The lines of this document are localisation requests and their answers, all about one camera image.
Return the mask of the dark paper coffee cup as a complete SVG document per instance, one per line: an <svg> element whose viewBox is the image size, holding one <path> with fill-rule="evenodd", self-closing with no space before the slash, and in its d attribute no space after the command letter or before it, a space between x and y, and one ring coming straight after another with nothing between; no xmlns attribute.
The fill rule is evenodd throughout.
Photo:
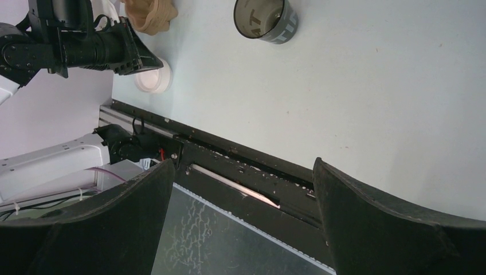
<svg viewBox="0 0 486 275"><path fill-rule="evenodd" d="M299 27L297 12L285 0L237 0L233 21L243 37L276 45L290 41Z"/></svg>

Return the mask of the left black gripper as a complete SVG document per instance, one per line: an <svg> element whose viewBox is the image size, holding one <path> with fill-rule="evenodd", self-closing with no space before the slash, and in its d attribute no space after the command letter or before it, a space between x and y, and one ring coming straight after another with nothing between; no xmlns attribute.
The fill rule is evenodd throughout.
<svg viewBox="0 0 486 275"><path fill-rule="evenodd" d="M126 76L163 68L163 62L145 46L126 17L96 31L92 41L95 55L87 66L90 70L111 70Z"/></svg>

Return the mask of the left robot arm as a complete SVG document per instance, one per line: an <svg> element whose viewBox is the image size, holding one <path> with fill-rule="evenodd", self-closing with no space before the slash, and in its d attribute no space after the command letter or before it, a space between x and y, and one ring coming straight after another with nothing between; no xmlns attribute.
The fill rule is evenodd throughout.
<svg viewBox="0 0 486 275"><path fill-rule="evenodd" d="M1 102L42 69L68 78L69 68L125 76L163 67L111 1L29 1L16 25L1 23Z"/></svg>

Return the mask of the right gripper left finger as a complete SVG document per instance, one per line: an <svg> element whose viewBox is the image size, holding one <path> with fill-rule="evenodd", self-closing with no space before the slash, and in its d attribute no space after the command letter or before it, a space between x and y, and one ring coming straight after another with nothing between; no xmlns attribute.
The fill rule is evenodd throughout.
<svg viewBox="0 0 486 275"><path fill-rule="evenodd" d="M1 223L2 274L150 274L173 189L165 160L38 218Z"/></svg>

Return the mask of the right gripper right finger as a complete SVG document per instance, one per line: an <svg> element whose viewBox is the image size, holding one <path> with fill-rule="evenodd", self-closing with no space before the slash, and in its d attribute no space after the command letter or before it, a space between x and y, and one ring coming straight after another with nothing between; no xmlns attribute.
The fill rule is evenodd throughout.
<svg viewBox="0 0 486 275"><path fill-rule="evenodd" d="M419 206L315 160L313 186L337 274L484 274L485 222Z"/></svg>

